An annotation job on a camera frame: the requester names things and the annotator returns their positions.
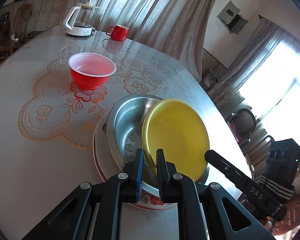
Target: yellow plastic plate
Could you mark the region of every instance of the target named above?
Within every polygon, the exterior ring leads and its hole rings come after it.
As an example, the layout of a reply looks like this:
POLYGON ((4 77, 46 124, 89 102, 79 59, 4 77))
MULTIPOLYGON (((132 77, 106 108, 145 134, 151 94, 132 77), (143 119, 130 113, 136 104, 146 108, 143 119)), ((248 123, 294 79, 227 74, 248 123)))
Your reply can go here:
POLYGON ((207 130, 197 112, 178 99, 164 99, 150 109, 142 126, 142 147, 155 174, 157 149, 163 149, 166 161, 174 163, 178 172, 193 181, 207 167, 207 130))

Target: pink cloth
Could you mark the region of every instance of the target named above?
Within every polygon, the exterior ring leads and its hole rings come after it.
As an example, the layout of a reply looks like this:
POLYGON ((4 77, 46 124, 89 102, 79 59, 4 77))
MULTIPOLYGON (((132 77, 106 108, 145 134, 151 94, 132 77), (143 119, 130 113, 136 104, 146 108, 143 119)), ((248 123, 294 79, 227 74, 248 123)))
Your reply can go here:
POLYGON ((235 140, 237 141, 237 143, 242 142, 243 138, 240 136, 235 124, 227 122, 227 125, 229 126, 229 128, 230 128, 235 140))

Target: red mug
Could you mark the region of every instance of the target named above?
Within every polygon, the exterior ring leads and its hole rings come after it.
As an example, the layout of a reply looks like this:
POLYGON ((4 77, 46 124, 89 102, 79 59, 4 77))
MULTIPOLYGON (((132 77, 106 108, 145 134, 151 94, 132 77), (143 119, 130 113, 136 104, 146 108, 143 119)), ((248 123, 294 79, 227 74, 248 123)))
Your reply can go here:
POLYGON ((129 34, 129 30, 128 27, 122 25, 110 26, 106 30, 106 34, 116 41, 125 41, 129 34), (114 28, 112 33, 108 33, 111 28, 114 28))

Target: chair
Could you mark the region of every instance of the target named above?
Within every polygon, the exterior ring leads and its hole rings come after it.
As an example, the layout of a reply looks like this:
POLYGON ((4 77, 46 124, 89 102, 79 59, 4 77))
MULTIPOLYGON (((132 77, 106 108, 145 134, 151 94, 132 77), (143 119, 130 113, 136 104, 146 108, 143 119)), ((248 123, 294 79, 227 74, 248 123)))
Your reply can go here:
POLYGON ((242 108, 235 114, 232 113, 226 122, 239 146, 243 147, 251 141, 249 135, 255 129, 257 122, 249 109, 242 108))
POLYGON ((266 160, 272 142, 274 142, 274 138, 271 135, 266 134, 256 142, 245 155, 247 163, 254 167, 253 177, 255 181, 260 180, 266 167, 266 160))
POLYGON ((7 59, 14 50, 19 49, 25 43, 26 29, 29 18, 32 15, 32 5, 30 3, 22 4, 13 19, 12 29, 18 35, 18 41, 8 40, 0 45, 0 62, 7 59))

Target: stainless steel bowl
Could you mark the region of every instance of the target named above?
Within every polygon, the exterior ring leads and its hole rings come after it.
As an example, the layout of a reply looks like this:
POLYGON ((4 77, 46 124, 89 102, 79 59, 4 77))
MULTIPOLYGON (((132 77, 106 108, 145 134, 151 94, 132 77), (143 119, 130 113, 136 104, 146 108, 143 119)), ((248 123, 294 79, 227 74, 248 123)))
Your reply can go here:
MULTIPOLYGON (((135 159, 136 150, 142 148, 141 130, 146 114, 162 98, 138 94, 119 100, 107 119, 107 140, 110 152, 121 170, 135 159)), ((159 197, 158 179, 144 158, 142 189, 159 197)))

